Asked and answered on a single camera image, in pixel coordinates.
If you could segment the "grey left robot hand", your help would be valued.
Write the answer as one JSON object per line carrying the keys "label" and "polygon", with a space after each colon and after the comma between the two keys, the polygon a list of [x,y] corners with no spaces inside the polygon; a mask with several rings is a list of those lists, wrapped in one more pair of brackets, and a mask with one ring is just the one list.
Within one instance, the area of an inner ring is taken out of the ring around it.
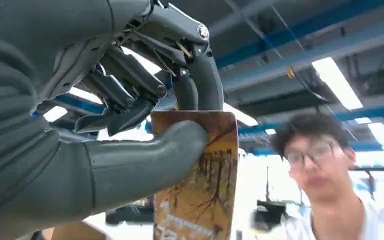
{"label": "grey left robot hand", "polygon": [[61,141],[32,116],[51,89],[56,58],[112,36],[147,0],[0,0],[0,221],[81,220],[173,186],[208,136],[181,121],[150,141]]}

